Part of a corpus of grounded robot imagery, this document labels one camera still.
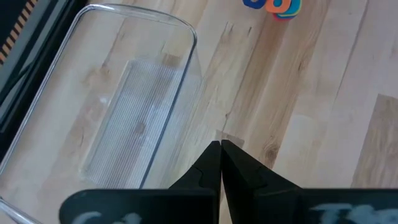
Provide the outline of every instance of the clear plastic bin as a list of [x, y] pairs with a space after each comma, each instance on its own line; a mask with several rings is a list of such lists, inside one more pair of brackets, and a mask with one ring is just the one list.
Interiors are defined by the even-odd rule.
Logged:
[[[196, 42], [192, 26], [162, 12], [86, 6], [1, 164], [0, 195], [57, 223], [60, 204], [82, 189], [168, 187], [146, 180], [167, 177], [192, 118]], [[154, 161], [165, 164], [151, 170]]]

